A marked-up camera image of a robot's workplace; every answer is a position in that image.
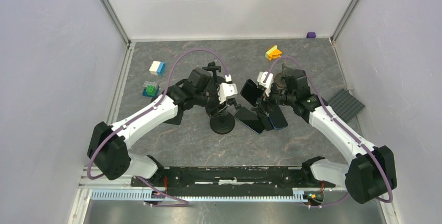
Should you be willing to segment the black front phone stand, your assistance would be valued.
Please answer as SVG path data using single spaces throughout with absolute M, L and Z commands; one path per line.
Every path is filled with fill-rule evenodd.
M 225 102 L 206 109 L 208 116 L 210 117 L 210 128 L 217 134 L 228 134 L 235 127 L 235 118 L 233 114 L 227 111 L 229 106 L 233 106 L 236 110 L 240 109 L 241 105 L 236 102 L 235 98 L 227 99 Z

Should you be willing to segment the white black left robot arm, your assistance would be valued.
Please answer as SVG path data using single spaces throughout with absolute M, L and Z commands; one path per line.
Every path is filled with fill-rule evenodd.
M 180 124 L 182 114 L 193 106 L 205 107 L 210 117 L 223 116 L 238 94 L 230 75 L 224 78 L 195 68 L 186 79 L 169 86 L 162 94 L 133 115 L 108 125 L 98 123 L 88 148 L 89 179 L 115 180 L 124 174 L 141 176 L 151 186 L 163 182 L 164 173 L 150 156 L 132 154 L 129 149 L 160 124 Z

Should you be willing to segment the black phone light blue edge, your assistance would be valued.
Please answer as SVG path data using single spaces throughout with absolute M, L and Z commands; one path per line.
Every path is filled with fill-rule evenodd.
M 254 81 L 247 79 L 240 94 L 252 106 L 256 106 L 258 99 L 262 98 L 263 91 L 258 88 Z

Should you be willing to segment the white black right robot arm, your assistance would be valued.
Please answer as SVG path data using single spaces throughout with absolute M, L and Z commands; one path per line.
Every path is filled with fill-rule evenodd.
M 346 164 L 340 164 L 322 156 L 311 158 L 302 164 L 302 182 L 307 186 L 320 181 L 340 186 L 360 204 L 373 199 L 391 203 L 392 191 L 397 187 L 392 150 L 386 145 L 377 147 L 349 127 L 319 92 L 311 92 L 309 80 L 304 70 L 286 66 L 277 75 L 264 71 L 257 77 L 257 88 L 262 90 L 257 106 L 262 112 L 270 113 L 276 105 L 290 106 L 327 137 L 346 160 Z

